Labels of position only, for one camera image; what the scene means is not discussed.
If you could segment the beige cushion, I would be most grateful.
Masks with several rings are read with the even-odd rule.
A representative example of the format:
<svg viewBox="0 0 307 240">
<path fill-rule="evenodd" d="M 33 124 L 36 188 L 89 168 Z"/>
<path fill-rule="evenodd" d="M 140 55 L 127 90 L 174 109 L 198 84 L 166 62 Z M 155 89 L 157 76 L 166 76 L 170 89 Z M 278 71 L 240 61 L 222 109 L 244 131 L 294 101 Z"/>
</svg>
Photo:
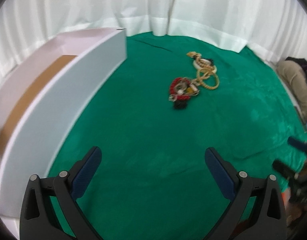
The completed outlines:
<svg viewBox="0 0 307 240">
<path fill-rule="evenodd" d="M 277 73 L 298 102 L 304 122 L 307 122 L 307 81 L 301 66 L 294 61 L 282 61 Z"/>
</svg>

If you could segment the cream white bangle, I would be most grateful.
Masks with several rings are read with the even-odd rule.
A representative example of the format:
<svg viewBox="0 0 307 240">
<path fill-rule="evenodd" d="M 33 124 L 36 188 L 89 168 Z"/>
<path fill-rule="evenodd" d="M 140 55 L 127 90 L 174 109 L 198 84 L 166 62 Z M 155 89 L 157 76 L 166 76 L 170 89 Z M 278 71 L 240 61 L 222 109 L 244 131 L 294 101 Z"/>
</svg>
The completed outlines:
<svg viewBox="0 0 307 240">
<path fill-rule="evenodd" d="M 217 72 L 217 67 L 214 65 L 213 61 L 207 59 L 194 60 L 193 66 L 197 69 L 209 69 L 212 73 Z"/>
</svg>

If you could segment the white cardboard tray box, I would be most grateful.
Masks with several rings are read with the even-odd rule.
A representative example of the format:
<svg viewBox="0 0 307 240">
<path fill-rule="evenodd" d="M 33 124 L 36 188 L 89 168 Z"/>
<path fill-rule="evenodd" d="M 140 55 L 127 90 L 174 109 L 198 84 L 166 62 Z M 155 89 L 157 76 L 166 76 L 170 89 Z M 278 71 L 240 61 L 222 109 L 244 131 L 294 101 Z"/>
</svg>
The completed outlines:
<svg viewBox="0 0 307 240">
<path fill-rule="evenodd" d="M 0 85 L 0 215 L 18 218 L 27 181 L 45 177 L 68 133 L 126 60 L 126 31 L 56 35 Z"/>
</svg>

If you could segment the green satin cloth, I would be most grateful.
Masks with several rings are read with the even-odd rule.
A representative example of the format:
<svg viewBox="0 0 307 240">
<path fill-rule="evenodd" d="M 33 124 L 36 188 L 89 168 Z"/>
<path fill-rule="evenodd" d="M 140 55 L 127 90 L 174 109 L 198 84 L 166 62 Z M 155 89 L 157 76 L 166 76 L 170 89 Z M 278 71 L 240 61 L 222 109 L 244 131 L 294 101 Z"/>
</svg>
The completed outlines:
<svg viewBox="0 0 307 240">
<path fill-rule="evenodd" d="M 184 36 L 128 37 L 127 60 L 85 108 L 50 176 L 92 146 L 102 162 L 84 196 L 104 239 L 202 239 L 228 205 L 204 154 L 214 147 L 239 171 L 265 178 L 281 159 L 300 170 L 307 140 L 276 73 L 249 48 L 222 50 Z M 213 61 L 217 72 L 197 70 Z"/>
</svg>

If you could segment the white curtain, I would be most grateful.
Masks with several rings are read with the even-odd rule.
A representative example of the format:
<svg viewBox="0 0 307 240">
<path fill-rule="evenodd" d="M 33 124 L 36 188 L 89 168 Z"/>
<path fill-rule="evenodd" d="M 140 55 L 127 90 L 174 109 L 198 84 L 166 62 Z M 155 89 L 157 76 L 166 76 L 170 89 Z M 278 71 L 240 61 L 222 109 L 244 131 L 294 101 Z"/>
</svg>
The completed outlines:
<svg viewBox="0 0 307 240">
<path fill-rule="evenodd" d="M 235 52 L 249 47 L 271 63 L 307 59 L 307 13 L 297 0 L 6 0 L 0 83 L 55 35 L 103 27 L 189 36 Z"/>
</svg>

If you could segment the dark purple clothing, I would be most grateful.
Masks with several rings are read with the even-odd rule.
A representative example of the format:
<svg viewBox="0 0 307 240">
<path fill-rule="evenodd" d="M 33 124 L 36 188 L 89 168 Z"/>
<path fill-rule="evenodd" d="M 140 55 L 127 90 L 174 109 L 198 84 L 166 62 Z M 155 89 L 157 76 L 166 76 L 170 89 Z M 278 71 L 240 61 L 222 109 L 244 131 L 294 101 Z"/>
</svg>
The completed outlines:
<svg viewBox="0 0 307 240">
<path fill-rule="evenodd" d="M 293 62 L 299 64 L 300 67 L 305 72 L 305 74 L 307 74 L 307 60 L 305 58 L 299 59 L 299 58 L 294 58 L 294 57 L 287 57 L 285 60 L 286 61 L 293 61 Z"/>
</svg>

